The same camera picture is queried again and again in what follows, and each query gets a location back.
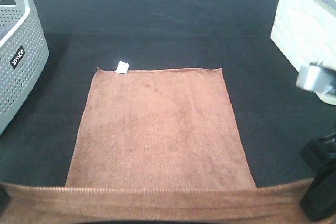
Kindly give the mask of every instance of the white box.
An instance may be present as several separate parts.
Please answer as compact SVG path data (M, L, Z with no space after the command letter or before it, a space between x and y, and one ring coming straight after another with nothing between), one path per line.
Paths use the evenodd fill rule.
M336 0L279 0L271 39L297 71L323 60L336 69ZM336 105L336 98L318 95Z

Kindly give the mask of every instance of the towel tag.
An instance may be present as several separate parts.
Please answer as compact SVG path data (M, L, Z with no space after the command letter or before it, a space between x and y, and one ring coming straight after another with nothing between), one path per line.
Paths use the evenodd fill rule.
M115 70L116 73L127 73L128 67L130 65L123 62L123 61L119 61L119 64L117 66L117 69Z

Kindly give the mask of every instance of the plastic basket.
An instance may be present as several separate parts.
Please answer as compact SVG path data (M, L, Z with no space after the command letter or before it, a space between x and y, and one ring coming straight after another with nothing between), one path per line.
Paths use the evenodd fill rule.
M14 1L14 5L0 4L0 134L31 92L49 56L34 1Z

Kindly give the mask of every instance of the black cloth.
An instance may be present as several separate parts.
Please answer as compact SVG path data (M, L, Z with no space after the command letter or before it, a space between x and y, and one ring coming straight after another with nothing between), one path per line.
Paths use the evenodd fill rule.
M50 50L0 137L0 180L63 186L96 67L218 68L258 187L313 174L299 157L336 107L295 87L270 39L278 0L35 0Z

